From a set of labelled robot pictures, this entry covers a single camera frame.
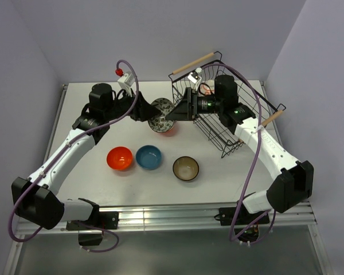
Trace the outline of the black white leaf bowl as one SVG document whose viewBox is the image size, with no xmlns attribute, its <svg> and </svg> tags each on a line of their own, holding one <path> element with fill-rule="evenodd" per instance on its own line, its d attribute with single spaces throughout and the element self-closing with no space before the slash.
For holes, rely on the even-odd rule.
<svg viewBox="0 0 344 275">
<path fill-rule="evenodd" d="M 149 127 L 157 133 L 170 131 L 175 126 L 176 121 L 166 120 L 165 117 L 174 109 L 174 104 L 169 99 L 161 97 L 154 100 L 151 105 L 161 113 L 148 120 Z"/>
</svg>

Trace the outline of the white orange floral bowl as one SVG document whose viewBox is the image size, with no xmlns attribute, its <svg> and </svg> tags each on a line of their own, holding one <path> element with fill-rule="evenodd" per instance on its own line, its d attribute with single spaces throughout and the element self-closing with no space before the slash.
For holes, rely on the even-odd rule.
<svg viewBox="0 0 344 275">
<path fill-rule="evenodd" d="M 202 95 L 214 94 L 214 91 L 215 91 L 214 80 L 206 80 L 200 83 L 199 89 L 200 89 L 200 94 Z"/>
</svg>

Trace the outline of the beige brown bowl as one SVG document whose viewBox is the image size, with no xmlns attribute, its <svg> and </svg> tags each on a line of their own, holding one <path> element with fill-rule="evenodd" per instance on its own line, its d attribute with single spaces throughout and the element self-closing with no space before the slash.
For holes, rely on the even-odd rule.
<svg viewBox="0 0 344 275">
<path fill-rule="evenodd" d="M 198 162 L 190 156 L 181 156 L 173 163 L 173 174 L 179 180 L 189 182 L 194 180 L 200 172 Z"/>
</svg>

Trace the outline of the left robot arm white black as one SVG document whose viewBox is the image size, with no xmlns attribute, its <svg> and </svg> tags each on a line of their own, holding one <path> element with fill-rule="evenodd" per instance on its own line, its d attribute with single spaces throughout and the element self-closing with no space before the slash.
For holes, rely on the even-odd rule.
<svg viewBox="0 0 344 275">
<path fill-rule="evenodd" d="M 99 205 L 82 198 L 61 201 L 57 197 L 60 187 L 82 157 L 107 133 L 111 123 L 126 116 L 148 121 L 160 114 L 140 92 L 115 92 L 109 84 L 95 84 L 89 102 L 57 151 L 28 178 L 18 177 L 12 183 L 12 215 L 48 230 L 62 221 L 80 221 L 87 229 L 98 226 Z"/>
</svg>

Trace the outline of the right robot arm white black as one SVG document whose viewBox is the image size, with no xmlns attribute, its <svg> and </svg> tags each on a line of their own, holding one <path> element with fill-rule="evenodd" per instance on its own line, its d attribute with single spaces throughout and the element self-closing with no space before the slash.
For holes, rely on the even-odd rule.
<svg viewBox="0 0 344 275">
<path fill-rule="evenodd" d="M 239 102 L 237 83 L 233 76 L 214 79 L 214 92 L 200 96 L 187 87 L 182 100 L 166 115 L 167 120 L 192 121 L 197 115 L 215 113 L 220 123 L 242 140 L 269 171 L 271 186 L 243 199 L 237 218 L 250 223 L 258 212 L 275 210 L 284 213 L 312 194 L 314 167 L 288 153 L 261 125 L 259 117 Z"/>
</svg>

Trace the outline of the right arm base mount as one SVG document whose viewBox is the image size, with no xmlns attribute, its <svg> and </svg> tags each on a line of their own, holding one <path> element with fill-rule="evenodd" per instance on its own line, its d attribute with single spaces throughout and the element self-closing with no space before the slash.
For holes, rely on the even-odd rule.
<svg viewBox="0 0 344 275">
<path fill-rule="evenodd" d="M 216 221 L 219 221 L 221 226 L 230 226 L 232 223 L 234 213 L 236 211 L 235 207 L 221 207 L 218 209 L 218 214 L 214 216 L 214 219 Z M 240 212 L 237 216 L 236 225 L 243 225 L 246 226 L 247 224 L 251 223 L 254 219 L 259 217 L 263 211 L 250 214 L 247 212 L 244 206 L 241 207 Z M 259 239 L 259 225 L 265 225 L 269 224 L 269 215 L 266 214 L 263 216 L 260 220 L 258 220 L 255 224 L 253 224 L 251 227 L 246 229 L 246 231 L 238 237 L 239 241 L 242 241 L 244 243 L 251 243 L 254 241 L 257 241 Z"/>
</svg>

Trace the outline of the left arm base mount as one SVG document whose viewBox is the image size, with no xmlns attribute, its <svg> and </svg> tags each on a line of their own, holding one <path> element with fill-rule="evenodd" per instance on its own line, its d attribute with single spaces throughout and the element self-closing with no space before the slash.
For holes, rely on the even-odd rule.
<svg viewBox="0 0 344 275">
<path fill-rule="evenodd" d="M 102 241 L 105 240 L 105 232 L 103 230 L 117 229 L 118 222 L 119 213 L 117 211 L 101 211 L 93 220 L 67 222 L 66 230 L 78 231 L 78 243 L 81 246 L 99 246 L 102 243 Z M 81 231 L 92 230 L 90 226 L 97 227 L 99 233 L 80 233 Z"/>
</svg>

